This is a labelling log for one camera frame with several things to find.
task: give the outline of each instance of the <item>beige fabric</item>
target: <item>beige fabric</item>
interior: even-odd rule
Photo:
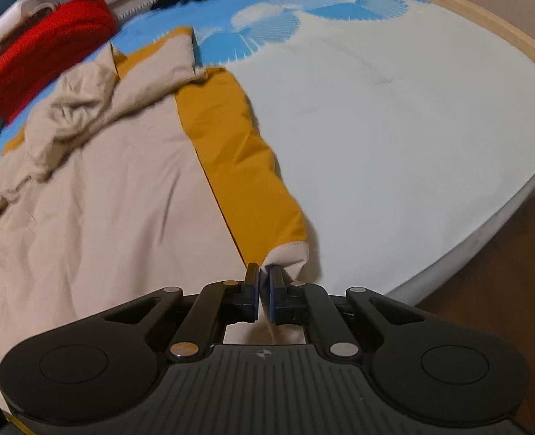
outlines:
[[[155,289],[190,294],[243,278],[174,95],[164,96],[201,74],[192,52],[180,58],[176,41],[167,45],[115,87],[111,47],[74,69],[0,162],[0,205],[10,202],[0,218],[0,362],[25,338]]]

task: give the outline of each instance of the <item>pile of clothes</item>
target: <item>pile of clothes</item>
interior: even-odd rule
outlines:
[[[0,0],[0,129],[117,31],[103,0]]]

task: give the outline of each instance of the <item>red cushion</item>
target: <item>red cushion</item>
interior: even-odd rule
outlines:
[[[5,124],[116,30],[103,0],[72,0],[25,32],[0,57],[0,117]]]

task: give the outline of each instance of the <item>red fuzzy object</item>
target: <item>red fuzzy object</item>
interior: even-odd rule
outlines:
[[[116,31],[103,0],[72,0],[25,32],[0,57],[0,117],[5,124]]]

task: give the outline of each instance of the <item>metal screw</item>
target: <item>metal screw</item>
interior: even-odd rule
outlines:
[[[170,352],[176,357],[192,357],[199,351],[197,344],[190,341],[180,341],[171,346]]]
[[[358,347],[347,341],[339,341],[330,347],[330,353],[336,357],[350,358],[358,353]]]

